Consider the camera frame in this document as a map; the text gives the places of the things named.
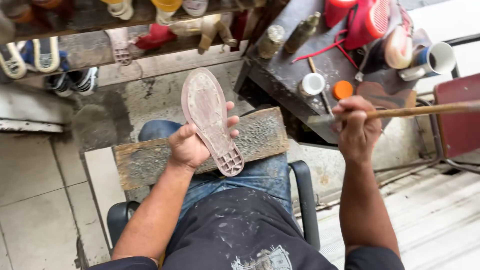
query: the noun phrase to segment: red sneaker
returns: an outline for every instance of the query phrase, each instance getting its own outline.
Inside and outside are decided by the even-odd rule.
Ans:
[[[326,0],[323,16],[328,27],[332,28],[348,14],[358,0]]]
[[[359,0],[348,16],[345,49],[357,49],[383,37],[388,29],[390,0]]]

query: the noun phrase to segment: wooden shelf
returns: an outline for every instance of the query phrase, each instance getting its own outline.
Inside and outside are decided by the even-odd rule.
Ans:
[[[128,27],[129,39],[138,35],[148,33],[148,25]],[[162,47],[153,50],[140,50],[135,45],[131,45],[133,59],[141,59],[151,56],[179,52],[184,50],[196,49],[201,36],[178,37],[177,40],[165,43]],[[223,44],[221,38],[216,36],[212,46]],[[98,67],[115,63],[112,56],[110,39],[105,31],[96,31],[75,35],[66,35],[59,37],[59,48],[68,52],[67,60],[69,71],[81,70],[90,67]],[[27,74],[17,80],[25,80],[38,76],[49,76],[60,74],[61,72],[40,73],[28,71]],[[0,74],[0,82],[7,83],[14,81],[3,73]]]
[[[204,15],[261,7],[264,6],[264,2],[264,0],[209,0],[208,8]],[[124,21],[112,17],[107,11],[107,5],[100,0],[76,1],[75,14],[69,22],[62,21],[55,14],[49,14],[49,19],[54,29],[52,31],[31,25],[17,25],[15,41],[72,35],[119,27],[148,25],[155,22],[156,9],[150,0],[133,1],[133,7],[133,17],[128,21]],[[196,17],[188,15],[183,8],[180,8],[175,15],[172,16],[173,21],[192,18]]]

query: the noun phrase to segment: blue jeans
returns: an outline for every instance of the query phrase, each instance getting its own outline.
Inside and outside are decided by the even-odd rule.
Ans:
[[[142,142],[166,138],[180,127],[181,124],[168,120],[150,120],[142,127],[138,140]],[[282,153],[248,162],[243,170],[233,177],[225,177],[219,170],[195,174],[183,200],[179,221],[198,200],[215,192],[236,187],[250,187],[261,190],[277,199],[285,210],[290,215],[292,214],[287,155]]]

